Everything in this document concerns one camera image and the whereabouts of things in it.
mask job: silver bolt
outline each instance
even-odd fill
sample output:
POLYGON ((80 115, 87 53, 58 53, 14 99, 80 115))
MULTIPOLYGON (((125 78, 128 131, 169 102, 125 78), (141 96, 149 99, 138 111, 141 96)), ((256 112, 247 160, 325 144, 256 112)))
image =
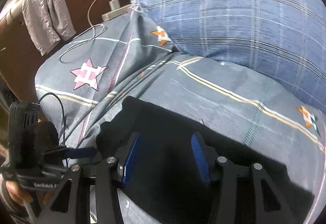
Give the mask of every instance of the silver bolt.
POLYGON ((223 156, 219 156, 219 157, 217 158, 217 160, 218 160, 218 162, 220 162, 220 163, 226 163, 226 161, 227 161, 226 157, 223 157, 223 156))
POLYGON ((263 168, 263 166, 261 166, 259 163, 255 163, 255 164, 254 164, 254 168, 255 168, 256 170, 261 170, 261 169, 263 168))
POLYGON ((116 160, 117 160, 117 159, 116 159, 115 157, 110 157, 110 158, 107 158, 107 159, 106 159, 106 162, 107 162, 107 163, 115 163, 116 160))
POLYGON ((79 169, 80 169, 80 166, 79 166, 78 164, 73 165, 73 166, 71 167, 71 170, 72 170, 72 171, 78 171, 79 169))

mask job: towel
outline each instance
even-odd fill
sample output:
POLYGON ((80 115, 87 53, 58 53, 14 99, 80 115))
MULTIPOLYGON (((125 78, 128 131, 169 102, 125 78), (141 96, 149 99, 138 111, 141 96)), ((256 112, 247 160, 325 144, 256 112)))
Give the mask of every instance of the towel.
POLYGON ((76 31, 65 0, 22 0, 22 14, 31 40, 41 55, 49 53, 76 31))

